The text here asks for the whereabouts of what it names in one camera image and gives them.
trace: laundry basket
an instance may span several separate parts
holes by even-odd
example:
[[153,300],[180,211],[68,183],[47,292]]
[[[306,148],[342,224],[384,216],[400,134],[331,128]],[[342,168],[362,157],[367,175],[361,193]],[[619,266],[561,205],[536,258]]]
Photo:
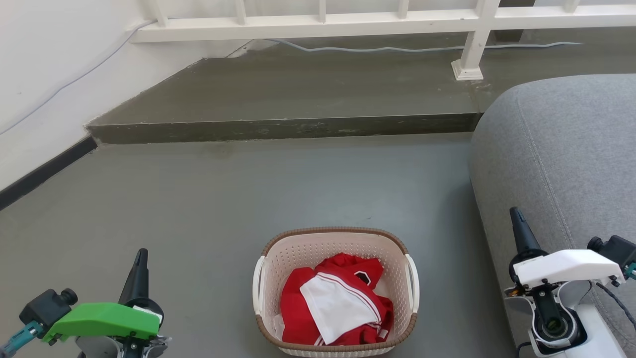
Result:
[[[280,313],[280,294],[295,268],[318,265],[344,252],[377,257],[384,272],[381,296],[393,302],[394,324],[383,343],[313,346],[285,343],[274,335],[273,318]],[[284,232],[270,241],[256,263],[252,282],[256,323],[265,338],[283,352],[300,357],[368,357],[383,354],[411,334],[417,320],[420,284],[413,259],[402,241],[383,230],[362,227],[315,227]]]

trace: red garment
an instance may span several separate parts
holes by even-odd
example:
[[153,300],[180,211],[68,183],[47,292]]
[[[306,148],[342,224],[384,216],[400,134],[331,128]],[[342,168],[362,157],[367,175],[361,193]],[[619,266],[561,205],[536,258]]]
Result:
[[[385,341],[393,325],[393,304],[373,293],[382,271],[378,259],[347,254],[326,259],[315,269],[292,271],[280,298],[282,340],[306,345]],[[341,332],[347,327],[352,329]]]

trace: gray sofa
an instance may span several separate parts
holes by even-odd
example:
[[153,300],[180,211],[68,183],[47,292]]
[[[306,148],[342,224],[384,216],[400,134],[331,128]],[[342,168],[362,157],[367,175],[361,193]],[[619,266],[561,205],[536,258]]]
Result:
[[[508,209],[519,206],[545,251],[586,248],[593,236],[636,241],[636,75],[590,75],[526,83],[487,110],[473,136],[471,180],[499,286],[512,286],[515,242]],[[636,282],[615,289],[636,314]],[[625,354],[636,332],[595,287],[598,307]],[[519,344],[529,320],[508,311]],[[525,348],[522,357],[533,357]]]

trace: basket handle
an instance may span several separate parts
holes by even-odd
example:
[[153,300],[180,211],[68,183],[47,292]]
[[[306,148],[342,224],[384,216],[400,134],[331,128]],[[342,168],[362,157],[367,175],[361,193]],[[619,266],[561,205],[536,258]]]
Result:
[[261,314],[261,310],[263,309],[263,298],[261,297],[261,289],[263,288],[264,282],[261,281],[261,276],[263,274],[263,269],[265,268],[265,256],[261,256],[258,261],[256,261],[256,267],[254,268],[254,278],[252,279],[252,304],[254,305],[254,313],[257,315]]
[[415,267],[415,262],[413,262],[411,255],[405,254],[404,256],[406,257],[408,271],[411,274],[411,279],[413,281],[413,285],[409,285],[411,286],[411,292],[409,292],[411,311],[413,313],[417,313],[418,308],[420,308],[420,278],[417,275],[417,268]]

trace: railing post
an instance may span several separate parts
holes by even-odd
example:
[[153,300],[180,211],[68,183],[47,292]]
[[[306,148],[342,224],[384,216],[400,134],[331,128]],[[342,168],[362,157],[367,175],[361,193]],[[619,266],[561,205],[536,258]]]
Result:
[[397,17],[404,20],[406,18],[407,13],[408,13],[408,0],[399,0],[399,5],[397,8]]
[[243,0],[234,0],[234,6],[237,10],[237,22],[239,25],[245,25],[247,15],[245,14],[245,2]]
[[323,24],[327,22],[327,0],[318,0],[318,19]]
[[499,0],[479,0],[475,12],[479,16],[479,28],[468,33],[462,57],[451,63],[458,81],[482,80],[479,68],[481,55],[488,41]]
[[563,5],[563,9],[569,13],[573,13],[576,11],[576,8],[579,6],[581,0],[565,0],[565,4]]
[[161,10],[161,5],[159,5],[159,0],[149,0],[150,9],[153,12],[153,15],[157,19],[157,23],[161,27],[165,27],[168,22],[168,17]]

